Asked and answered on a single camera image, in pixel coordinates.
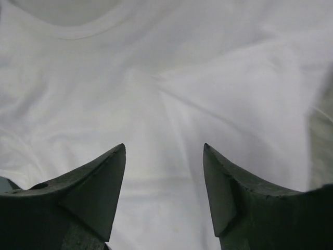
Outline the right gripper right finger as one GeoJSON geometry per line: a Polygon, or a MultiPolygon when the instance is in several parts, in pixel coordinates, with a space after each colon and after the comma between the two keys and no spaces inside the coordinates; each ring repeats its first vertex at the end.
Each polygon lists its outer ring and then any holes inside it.
{"type": "Polygon", "coordinates": [[[222,249],[332,249],[332,185],[294,191],[242,169],[212,146],[203,170],[222,249]]]}

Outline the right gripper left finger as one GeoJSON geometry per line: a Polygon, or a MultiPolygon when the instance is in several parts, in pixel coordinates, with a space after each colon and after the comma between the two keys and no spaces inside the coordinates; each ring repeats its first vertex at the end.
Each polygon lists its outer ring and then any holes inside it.
{"type": "Polygon", "coordinates": [[[120,144],[28,190],[1,194],[1,249],[106,249],[126,162],[120,144]]]}

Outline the white t-shirt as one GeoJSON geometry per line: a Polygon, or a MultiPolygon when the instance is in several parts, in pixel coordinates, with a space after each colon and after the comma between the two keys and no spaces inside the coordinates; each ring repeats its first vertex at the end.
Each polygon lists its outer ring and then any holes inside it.
{"type": "Polygon", "coordinates": [[[123,143],[109,246],[217,249],[209,144],[310,188],[332,1],[1,1],[1,176],[32,186],[123,143]]]}

